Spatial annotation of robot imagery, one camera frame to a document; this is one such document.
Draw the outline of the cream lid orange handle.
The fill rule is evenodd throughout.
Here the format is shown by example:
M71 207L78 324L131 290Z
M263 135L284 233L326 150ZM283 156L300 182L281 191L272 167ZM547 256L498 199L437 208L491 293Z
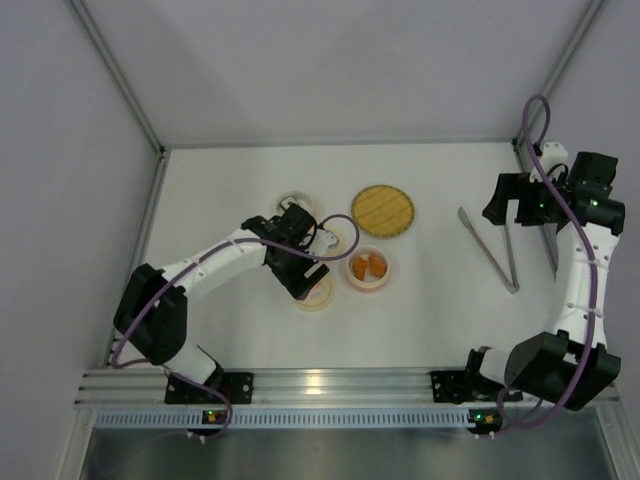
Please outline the cream lid orange handle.
M345 250L345 238L337 228L327 228L320 231L319 256L336 257Z

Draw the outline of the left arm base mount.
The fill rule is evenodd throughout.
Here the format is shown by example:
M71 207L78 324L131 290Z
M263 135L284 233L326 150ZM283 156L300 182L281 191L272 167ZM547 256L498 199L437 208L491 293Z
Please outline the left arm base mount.
M216 390L231 404L246 405L252 403L254 375L251 372L222 372L214 373L212 380L207 380L205 386ZM222 404L222 400L183 380L174 374L167 377L164 402L176 405Z

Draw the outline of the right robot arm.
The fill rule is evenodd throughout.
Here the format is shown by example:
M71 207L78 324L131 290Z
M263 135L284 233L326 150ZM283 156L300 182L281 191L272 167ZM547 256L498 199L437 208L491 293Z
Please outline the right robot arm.
M502 174L482 215L506 223L517 203L516 223L556 228L558 266L554 300L543 332L507 350L470 352L468 383L511 387L578 411L619 375L620 357L608 352L604 298L613 252L624 228L625 206L611 199L617 159L581 152L573 164L557 142L535 146L540 163L528 173Z

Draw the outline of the sushi roll piece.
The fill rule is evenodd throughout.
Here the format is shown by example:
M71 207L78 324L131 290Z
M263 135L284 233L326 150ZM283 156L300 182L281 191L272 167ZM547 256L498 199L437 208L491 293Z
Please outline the sushi roll piece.
M295 200L292 198L286 198L281 202L281 206L284 209L288 209L292 204L295 204Z

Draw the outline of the cream lid pink handle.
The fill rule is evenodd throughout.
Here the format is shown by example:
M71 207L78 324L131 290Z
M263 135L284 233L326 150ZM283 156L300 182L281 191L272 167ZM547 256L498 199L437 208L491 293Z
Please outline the cream lid pink handle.
M309 291L304 300L295 300L294 305L304 312L320 312L331 304L334 294L335 282L331 276L327 276Z

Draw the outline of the fried food piece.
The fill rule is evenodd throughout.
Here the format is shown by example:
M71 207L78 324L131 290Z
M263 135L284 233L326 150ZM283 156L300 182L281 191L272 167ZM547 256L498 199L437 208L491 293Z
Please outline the fried food piece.
M358 280L363 282L367 273L369 261L365 256L358 255L352 261L352 274Z
M368 255L369 273L376 278L383 278L387 274L388 265L379 255L370 253Z

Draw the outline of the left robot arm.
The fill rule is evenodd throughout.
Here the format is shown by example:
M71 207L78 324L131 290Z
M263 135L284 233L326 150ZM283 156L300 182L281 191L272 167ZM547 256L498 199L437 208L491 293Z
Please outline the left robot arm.
M131 275L114 326L150 364L219 389L223 369L189 340L188 308L240 274L266 266L297 301L329 272L320 258L336 252L338 236L298 205L271 218L254 216L225 240L162 268L145 263Z

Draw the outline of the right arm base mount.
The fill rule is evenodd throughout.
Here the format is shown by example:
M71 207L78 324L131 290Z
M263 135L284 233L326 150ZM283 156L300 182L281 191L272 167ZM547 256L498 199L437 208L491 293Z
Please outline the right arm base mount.
M436 403L496 402L505 388L507 352L487 346L471 349L462 368L430 372Z

